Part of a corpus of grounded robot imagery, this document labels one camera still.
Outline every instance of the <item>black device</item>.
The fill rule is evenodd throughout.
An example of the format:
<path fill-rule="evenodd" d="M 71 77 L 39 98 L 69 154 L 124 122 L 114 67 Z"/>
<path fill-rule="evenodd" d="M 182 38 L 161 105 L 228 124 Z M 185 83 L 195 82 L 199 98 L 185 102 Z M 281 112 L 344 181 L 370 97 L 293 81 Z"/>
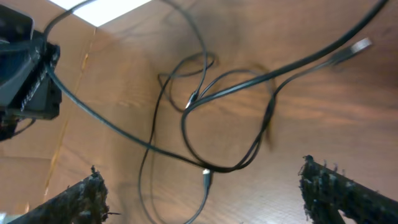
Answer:
<path fill-rule="evenodd" d="M 15 136 L 19 121 L 53 119 L 59 114 L 60 89 L 44 64 L 55 68 L 60 47 L 44 42 L 33 19 L 0 5 L 0 141 Z"/>

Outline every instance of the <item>cable plug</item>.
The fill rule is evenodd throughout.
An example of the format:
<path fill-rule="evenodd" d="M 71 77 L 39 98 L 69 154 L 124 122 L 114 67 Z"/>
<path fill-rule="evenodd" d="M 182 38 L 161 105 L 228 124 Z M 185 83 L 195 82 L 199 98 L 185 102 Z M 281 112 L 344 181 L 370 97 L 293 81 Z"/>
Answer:
<path fill-rule="evenodd" d="M 187 109 L 193 102 L 195 102 L 198 98 L 198 92 L 194 91 L 191 96 L 189 97 L 188 103 L 185 106 L 185 109 Z"/>
<path fill-rule="evenodd" d="M 329 60 L 332 64 L 336 65 L 338 63 L 344 62 L 345 60 L 354 57 L 356 54 L 362 52 L 370 45 L 372 45 L 371 40 L 369 40 L 369 38 L 365 38 L 347 48 L 339 50 L 337 53 L 333 54 Z"/>
<path fill-rule="evenodd" d="M 203 186 L 205 190 L 209 190 L 213 181 L 213 171 L 205 169 L 203 171 Z"/>

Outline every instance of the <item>black cable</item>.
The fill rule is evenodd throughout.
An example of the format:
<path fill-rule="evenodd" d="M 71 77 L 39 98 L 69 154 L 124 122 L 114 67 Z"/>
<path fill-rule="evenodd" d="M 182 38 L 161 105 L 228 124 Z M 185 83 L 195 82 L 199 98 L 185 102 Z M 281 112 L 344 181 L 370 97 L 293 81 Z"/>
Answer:
<path fill-rule="evenodd" d="M 35 122 L 36 122 L 36 119 L 32 119 L 32 120 L 30 121 L 30 123 L 29 123 L 26 127 L 22 128 L 22 129 L 19 130 L 19 131 L 14 132 L 14 134 L 12 135 L 12 138 L 15 137 L 15 136 L 17 136 L 17 135 L 20 134 L 20 133 L 23 133 L 26 129 L 30 128 Z"/>
<path fill-rule="evenodd" d="M 77 9 L 93 2 L 96 0 L 86 0 L 83 1 L 79 4 L 77 4 L 76 6 L 73 6 L 72 8 L 70 8 L 69 10 L 66 10 L 65 12 L 61 13 L 59 16 L 57 16 L 56 18 L 54 18 L 52 21 L 49 22 L 49 24 L 45 27 L 44 31 L 43 31 L 43 36 L 44 36 L 44 43 L 47 42 L 47 39 L 49 38 L 49 34 L 50 31 L 52 30 L 52 28 L 59 23 L 61 20 L 63 20 L 64 18 L 70 16 L 71 14 L 73 14 L 73 12 L 75 12 Z"/>
<path fill-rule="evenodd" d="M 337 48 L 341 47 L 343 44 L 345 44 L 347 41 L 349 41 L 354 35 L 356 35 L 366 24 L 368 24 L 374 16 L 382 9 L 382 7 L 388 2 L 388 0 L 380 0 L 372 9 L 371 11 L 365 16 L 363 20 L 361 20 L 356 26 L 354 26 L 350 31 L 348 31 L 345 35 L 343 35 L 340 39 L 335 41 L 334 43 L 330 44 L 329 46 L 325 47 L 324 49 L 318 51 L 317 53 L 314 53 L 308 57 L 305 57 L 299 61 L 296 61 L 294 63 L 291 63 L 289 65 L 286 65 L 280 69 L 274 70 L 273 72 L 270 72 L 265 75 L 261 75 L 260 77 L 253 78 L 251 80 L 239 83 L 237 85 L 234 85 L 232 87 L 226 88 L 224 90 L 218 91 L 216 93 L 213 93 L 208 96 L 204 96 L 203 98 L 197 99 L 195 102 L 193 102 L 186 110 L 184 110 L 182 117 L 181 117 L 181 130 L 182 130 L 182 135 L 183 139 L 185 142 L 186 147 L 190 151 L 191 155 L 193 155 L 198 161 L 202 163 L 202 165 L 209 167 L 211 170 L 215 172 L 232 172 L 237 169 L 241 169 L 241 165 L 243 165 L 248 158 L 248 154 L 251 153 L 252 148 L 249 149 L 248 153 L 245 155 L 245 157 L 239 161 L 235 166 L 233 167 L 222 167 L 222 166 L 216 166 L 208 161 L 202 159 L 193 149 L 192 145 L 190 144 L 188 137 L 187 137 L 187 130 L 186 130 L 186 119 L 189 113 L 191 113 L 195 108 L 197 108 L 200 105 L 203 105 L 205 103 L 208 103 L 210 101 L 213 101 L 217 98 L 220 98 L 222 96 L 229 95 L 231 93 L 234 93 L 239 90 L 243 90 L 245 88 L 249 88 L 250 86 L 257 85 L 261 82 L 270 80 L 271 78 L 278 77 L 279 75 L 282 75 L 284 73 L 290 72 L 296 68 L 302 67 L 308 63 L 311 63 L 317 59 L 320 59 L 321 57 L 324 57 L 325 55 L 331 53 L 332 51 L 336 50 Z M 268 125 L 269 121 L 271 120 L 271 116 L 273 115 L 275 108 L 275 103 L 270 103 L 269 106 L 267 107 L 266 110 L 266 115 L 264 116 L 263 122 L 262 122 L 262 128 Z M 258 141 L 260 136 L 257 136 L 254 142 Z"/>
<path fill-rule="evenodd" d="M 56 19 L 54 19 L 45 29 L 45 39 L 47 40 L 48 34 L 51 30 L 51 28 L 60 20 L 62 20 L 63 18 L 67 17 L 69 14 L 71 14 L 75 9 L 82 7 L 83 5 L 92 2 L 93 0 L 88 0 L 85 1 L 77 6 L 75 6 L 74 8 L 70 9 L 69 11 L 65 12 L 64 14 L 58 16 Z M 256 136 L 254 142 L 252 143 L 252 146 L 249 148 L 248 152 L 246 153 L 246 155 L 233 167 L 222 167 L 222 166 L 216 166 L 214 164 L 211 164 L 209 162 L 207 162 L 206 160 L 202 159 L 192 148 L 191 144 L 189 143 L 188 137 L 187 137 L 187 130 L 186 130 L 186 126 L 185 126 L 185 121 L 186 118 L 188 116 L 188 114 L 190 112 L 192 112 L 195 108 L 197 108 L 200 105 L 203 105 L 209 101 L 215 100 L 217 98 L 220 98 L 222 96 L 226 96 L 228 94 L 234 93 L 236 91 L 239 90 L 243 90 L 245 88 L 249 88 L 250 86 L 253 85 L 257 85 L 261 82 L 265 82 L 268 81 L 272 78 L 275 78 L 279 75 L 282 75 L 284 73 L 290 72 L 292 70 L 295 70 L 296 68 L 302 67 L 308 63 L 311 63 L 315 60 L 318 60 L 322 57 L 324 57 L 325 55 L 331 53 L 332 51 L 336 50 L 337 48 L 341 47 L 343 44 L 345 44 L 347 41 L 349 41 L 354 35 L 356 35 L 365 25 L 367 25 L 373 18 L 374 16 L 382 9 L 382 7 L 385 5 L 386 2 L 388 2 L 388 0 L 380 0 L 373 8 L 372 10 L 364 17 L 363 20 L 361 20 L 356 26 L 354 26 L 350 31 L 348 31 L 345 35 L 343 35 L 340 39 L 338 39 L 337 41 L 335 41 L 334 43 L 330 44 L 329 46 L 325 47 L 324 49 L 308 56 L 305 57 L 301 60 L 298 60 L 294 63 L 291 63 L 289 65 L 286 65 L 280 69 L 274 70 L 273 72 L 270 72 L 268 74 L 264 74 L 261 75 L 259 77 L 256 78 L 252 78 L 248 81 L 242 82 L 242 83 L 238 83 L 237 85 L 234 85 L 232 87 L 226 88 L 224 90 L 218 91 L 216 93 L 210 94 L 208 96 L 204 96 L 205 93 L 220 79 L 222 79 L 223 77 L 232 74 L 232 73 L 238 73 L 238 72 L 242 72 L 242 70 L 232 70 L 229 72 L 226 72 L 224 74 L 222 74 L 220 77 L 218 77 L 216 80 L 214 80 L 212 83 L 210 83 L 209 86 L 207 86 L 205 88 L 205 90 L 200 93 L 200 88 L 204 82 L 205 76 L 206 76 L 206 71 L 208 69 L 208 53 L 206 51 L 206 46 L 205 43 L 199 33 L 199 30 L 197 28 L 197 26 L 195 25 L 195 23 L 193 22 L 193 19 L 189 16 L 188 13 L 186 13 L 183 9 L 181 9 L 178 5 L 176 5 L 174 2 L 169 1 L 169 0 L 163 0 L 163 2 L 166 2 L 167 4 L 170 4 L 174 9 L 176 9 L 179 13 L 181 13 L 181 15 L 187 20 L 187 22 L 190 24 L 192 30 L 194 31 L 195 35 L 197 36 L 200 45 L 201 45 L 201 49 L 202 49 L 202 55 L 203 55 L 203 69 L 202 69 L 202 78 L 201 81 L 197 87 L 197 89 L 192 93 L 190 101 L 188 102 L 188 107 L 183 111 L 182 114 L 182 118 L 181 118 L 181 129 L 182 129 L 182 134 L 183 134 L 183 138 L 184 138 L 184 142 L 186 144 L 186 146 L 188 147 L 188 150 L 191 152 L 191 154 L 199 161 L 199 162 L 195 162 L 192 161 L 190 159 L 187 159 L 186 157 L 180 156 L 178 154 L 174 154 L 172 152 L 169 151 L 165 151 L 163 149 L 160 149 L 158 147 L 155 147 L 151 144 L 152 142 L 152 137 L 153 137 L 153 133 L 154 133 L 154 128 L 155 128 L 155 119 L 156 119 L 156 114 L 157 114 L 157 109 L 159 107 L 159 102 L 160 99 L 162 97 L 162 95 L 164 94 L 164 90 L 165 87 L 167 86 L 168 82 L 173 79 L 174 75 L 176 75 L 177 70 L 180 68 L 180 66 L 182 66 L 184 60 L 182 60 L 182 62 L 180 62 L 180 64 L 178 64 L 175 68 L 175 70 L 169 75 L 168 79 L 166 79 L 165 83 L 162 86 L 160 95 L 158 97 L 158 101 L 157 101 L 157 106 L 155 109 L 155 114 L 154 114 L 154 120 L 152 123 L 152 131 L 151 131 L 151 137 L 150 137 L 150 141 L 149 143 L 144 142 L 143 140 L 123 131 L 122 129 L 119 129 L 118 127 L 116 127 L 114 124 L 110 123 L 108 120 L 104 119 L 102 116 L 100 116 L 98 113 L 96 113 L 95 111 L 93 111 L 91 108 L 89 108 L 87 105 L 85 105 L 82 101 L 80 101 L 75 95 L 73 95 L 64 85 L 63 83 L 57 78 L 57 76 L 55 75 L 54 71 L 50 68 L 49 65 L 45 65 L 46 70 L 48 71 L 49 76 L 53 79 L 54 83 L 69 97 L 71 98 L 71 100 L 73 102 L 75 102 L 78 106 L 80 106 L 83 110 L 85 110 L 87 113 L 89 113 L 90 115 L 92 115 L 94 118 L 100 120 L 102 123 L 104 123 L 105 125 L 107 125 L 108 127 L 110 127 L 111 129 L 113 129 L 114 131 L 116 131 L 117 133 L 123 135 L 124 137 L 135 141 L 143 146 L 145 146 L 147 148 L 146 153 L 144 154 L 144 158 L 143 158 L 143 163 L 141 164 L 140 167 L 140 173 L 139 173 L 139 178 L 141 179 L 142 177 L 142 169 L 144 166 L 144 162 L 145 159 L 147 157 L 147 153 L 149 149 L 152 149 L 155 152 L 158 152 L 160 154 L 163 154 L 165 156 L 169 156 L 169 157 L 173 157 L 175 159 L 179 159 L 181 161 L 185 161 L 187 163 L 190 163 L 192 165 L 198 166 L 198 167 L 202 167 L 202 168 L 206 168 L 206 169 L 210 169 L 214 172 L 232 172 L 234 170 L 238 170 L 238 169 L 242 169 L 246 166 L 248 166 L 255 158 L 255 156 L 257 155 L 259 148 L 260 148 L 260 143 L 261 143 L 261 139 L 262 139 L 262 135 L 264 133 L 264 131 L 266 130 L 266 128 L 268 127 L 268 124 L 272 118 L 272 115 L 274 113 L 275 110 L 275 98 L 276 95 L 278 94 L 278 92 L 280 92 L 280 90 L 283 88 L 283 86 L 285 86 L 286 84 L 288 84 L 288 82 L 291 82 L 293 79 L 301 77 L 302 75 L 305 75 L 307 73 L 313 72 L 314 70 L 318 70 L 320 68 L 323 68 L 327 65 L 329 65 L 331 63 L 331 61 L 322 63 L 320 65 L 317 65 L 315 67 L 309 68 L 304 72 L 300 72 L 292 77 L 290 77 L 289 79 L 287 79 L 285 82 L 283 82 L 278 89 L 275 91 L 274 94 L 272 94 L 271 99 L 268 103 L 268 106 L 266 108 L 266 112 L 264 113 L 264 117 L 262 120 L 262 124 L 261 124 L 261 128 L 259 131 L 259 134 Z M 141 195 L 141 181 L 139 181 L 140 186 L 139 186 L 139 193 L 140 193 L 140 201 L 142 201 L 142 195 Z M 198 210 L 198 213 L 200 213 L 200 211 L 202 210 L 204 203 L 206 202 L 206 198 L 207 198 L 207 193 L 205 193 L 204 199 L 203 199 L 203 203 L 200 207 L 200 209 Z"/>
<path fill-rule="evenodd" d="M 284 66 L 284 67 L 282 67 L 282 68 L 280 68 L 280 69 L 278 69 L 278 70 L 274 70 L 273 72 L 270 72 L 270 73 L 268 73 L 267 75 L 262 75 L 262 76 L 260 76 L 260 77 L 253 78 L 253 79 L 248 80 L 248 81 L 246 81 L 246 82 L 242 82 L 242 83 L 240 83 L 240 84 L 237 84 L 237 85 L 235 85 L 235 86 L 229 87 L 229 88 L 224 89 L 224 90 L 221 90 L 221 91 L 216 92 L 216 93 L 214 93 L 214 94 L 211 94 L 211 95 L 209 95 L 209 96 L 204 96 L 203 98 L 200 98 L 200 99 L 198 99 L 197 101 L 193 102 L 193 103 L 191 104 L 191 106 L 189 106 L 189 107 L 184 111 L 184 113 L 183 113 L 183 115 L 182 115 L 181 128 L 182 128 L 182 133 L 183 133 L 183 137 L 184 137 L 185 144 L 187 145 L 187 147 L 188 147 L 188 149 L 190 150 L 190 152 L 191 152 L 197 159 L 199 158 L 199 161 L 200 161 L 200 162 L 194 162 L 194 161 L 192 161 L 192 160 L 190 160 L 190 159 L 187 159 L 186 157 L 180 156 L 180 155 L 178 155 L 178 154 L 174 154 L 174 153 L 172 153 L 172 152 L 165 151 L 165 150 L 163 150 L 163 149 L 159 149 L 158 147 L 152 146 L 152 145 L 150 145 L 150 144 L 144 142 L 143 140 L 141 140 L 141 139 L 139 139 L 139 138 L 137 138 L 137 137 L 135 137 L 135 136 L 133 136 L 133 135 L 131 135 L 131 134 L 129 134 L 129 133 L 127 133 L 127 132 L 121 130 L 121 129 L 119 129 L 119 128 L 116 127 L 114 124 L 110 123 L 108 120 L 104 119 L 104 118 L 103 118 L 102 116 L 100 116 L 98 113 L 96 113 L 96 112 L 93 111 L 91 108 L 89 108 L 87 105 L 85 105 L 85 104 L 84 104 L 82 101 L 80 101 L 76 96 L 74 96 L 74 95 L 63 85 L 63 83 L 57 78 L 57 76 L 54 74 L 53 70 L 52 70 L 48 65 L 46 65 L 45 67 L 46 67 L 46 69 L 47 69 L 47 71 L 48 71 L 48 73 L 49 73 L 49 76 L 54 80 L 54 83 L 55 83 L 62 91 L 64 91 L 65 94 L 66 94 L 69 98 L 71 98 L 72 101 L 74 101 L 78 106 L 80 106 L 83 110 L 85 110 L 87 113 L 89 113 L 90 115 L 92 115 L 94 118 L 99 119 L 102 123 L 104 123 L 105 125 L 107 125 L 107 126 L 110 127 L 111 129 L 113 129 L 113 130 L 116 131 L 117 133 L 123 135 L 124 137 L 126 137 L 126 138 L 128 138 L 128 139 L 130 139 L 130 140 L 132 140 L 132 141 L 135 141 L 135 142 L 137 142 L 138 144 L 141 144 L 142 146 L 148 147 L 149 149 L 152 149 L 152 150 L 155 151 L 155 152 L 158 152 L 158 153 L 163 154 L 163 155 L 165 155 L 165 156 L 174 157 L 174 158 L 176 158 L 176 159 L 179 159 L 179 160 L 181 160 L 181 161 L 185 161 L 185 162 L 187 162 L 187 163 L 190 163 L 190 164 L 195 165 L 195 166 L 198 166 L 198 167 L 202 167 L 202 168 L 205 168 L 205 169 L 211 169 L 211 170 L 213 170 L 213 171 L 215 171 L 215 172 L 231 172 L 231 170 L 235 170 L 235 169 L 238 168 L 238 167 L 221 167 L 221 166 L 214 166 L 213 164 L 207 163 L 206 161 L 204 161 L 203 159 L 201 159 L 201 158 L 195 153 L 195 151 L 192 149 L 191 145 L 189 144 L 189 141 L 188 141 L 188 138 L 187 138 L 186 127 L 185 127 L 185 120 L 186 120 L 186 118 L 187 118 L 187 115 L 188 115 L 191 111 L 193 111 L 195 108 L 197 108 L 198 106 L 200 106 L 200 105 L 202 105 L 202 104 L 204 104 L 204 103 L 207 103 L 207 102 L 212 101 L 212 100 L 215 100 L 215 99 L 217 99 L 217 98 L 219 98 L 219 97 L 222 97 L 222 96 L 225 96 L 225 95 L 234 93 L 234 92 L 236 92 L 236 91 L 238 91 L 238 90 L 242 90 L 242 89 L 244 89 L 244 88 L 248 88 L 248 87 L 253 86 L 253 85 L 256 85 L 256 84 L 258 84 L 258 83 L 260 83 L 260 82 L 267 81 L 267 80 L 269 80 L 269 79 L 271 79 L 271 78 L 275 78 L 275 77 L 277 77 L 277 76 L 279 76 L 279 75 L 281 75 L 281 74 L 283 74 L 283 73 L 289 72 L 289 71 L 291 71 L 291 70 L 293 70 L 293 69 L 296 69 L 296 68 L 299 68 L 299 67 L 302 67 L 302 66 L 304 66 L 304 65 L 306 65 L 306 64 L 308 64 L 308 63 L 310 63 L 310 62 L 312 62 L 312 61 L 314 61 L 314 60 L 316 60 L 316 59 L 319 59 L 320 57 L 323 57 L 323 56 L 325 56 L 326 54 L 328 54 L 328 53 L 330 53 L 330 52 L 336 50 L 338 47 L 342 46 L 345 42 L 347 42 L 348 40 L 350 40 L 350 38 L 352 38 L 355 34 L 357 34 L 366 24 L 368 24 L 368 23 L 373 19 L 373 17 L 382 9 L 382 7 L 385 5 L 386 2 L 388 2 L 388 0 L 380 0 L 380 1 L 371 9 L 371 11 L 365 16 L 365 18 L 364 18 L 361 22 L 359 22 L 356 26 L 354 26 L 354 28 L 352 28 L 349 32 L 347 32 L 343 37 L 341 37 L 340 39 L 338 39 L 336 42 L 330 44 L 330 45 L 327 46 L 326 48 L 322 49 L 321 51 L 319 51 L 319 52 L 317 52 L 317 53 L 315 53 L 315 54 L 313 54 L 313 55 L 310 55 L 310 56 L 308 56 L 308 57 L 305 57 L 305 58 L 303 58 L 303 59 L 301 59 L 301 60 L 299 60 L 299 61 L 297 61 L 297 62 L 291 63 L 290 65 Z M 190 18 L 189 15 L 188 15 L 187 13 L 185 13 L 185 12 L 184 12 L 182 9 L 180 9 L 178 6 L 176 7 L 176 5 L 175 5 L 174 3 L 171 3 L 171 5 L 172 5 L 174 8 L 176 8 L 176 10 L 178 10 L 179 12 L 183 12 L 183 15 L 184 15 L 185 17 Z M 64 18 L 64 17 L 66 17 L 66 16 L 62 16 L 62 15 L 61 15 L 61 16 L 58 16 L 56 19 L 54 19 L 54 21 L 52 21 L 52 22 L 49 24 L 49 26 L 46 28 L 46 30 L 48 30 L 48 32 L 49 32 L 49 30 L 50 30 L 57 22 L 59 22 L 59 21 L 61 20 L 60 18 Z M 203 64 L 204 64 L 204 65 L 207 65 L 207 60 L 203 60 L 203 61 L 204 61 Z M 203 67 L 203 73 L 206 72 L 206 68 L 207 68 L 207 66 L 204 66 L 204 67 Z M 265 116 L 264 116 L 264 119 L 263 119 L 263 122 L 262 122 L 262 126 L 267 126 L 267 124 L 268 124 L 268 122 L 269 122 L 269 119 L 271 118 L 271 116 L 272 116 L 272 114 L 273 114 L 273 109 L 274 109 L 274 106 L 273 106 L 273 105 L 274 105 L 274 103 L 271 103 L 271 104 L 269 104 L 269 105 L 271 105 L 271 106 L 269 106 L 269 107 L 267 108 L 266 114 L 268 114 L 268 115 L 265 115 Z"/>

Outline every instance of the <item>dark object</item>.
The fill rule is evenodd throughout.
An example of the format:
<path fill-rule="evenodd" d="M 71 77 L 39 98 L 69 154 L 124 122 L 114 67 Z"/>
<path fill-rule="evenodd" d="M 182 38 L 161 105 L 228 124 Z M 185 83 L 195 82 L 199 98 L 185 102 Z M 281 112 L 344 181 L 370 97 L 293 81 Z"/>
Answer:
<path fill-rule="evenodd" d="M 338 210 L 356 223 L 398 223 L 398 202 L 370 190 L 305 156 L 300 175 L 304 209 L 315 224 L 345 223 Z"/>
<path fill-rule="evenodd" d="M 61 91 L 47 75 L 44 64 L 55 68 L 60 47 L 44 42 L 43 34 L 34 31 L 21 35 L 17 27 L 28 29 L 33 23 L 27 16 L 0 6 L 4 26 L 16 26 L 15 35 L 0 32 L 0 141 L 15 136 L 18 122 L 24 118 L 53 119 L 59 114 Z"/>
<path fill-rule="evenodd" d="M 105 200 L 108 190 L 99 172 L 66 189 L 10 224 L 97 224 L 103 223 L 109 212 Z"/>

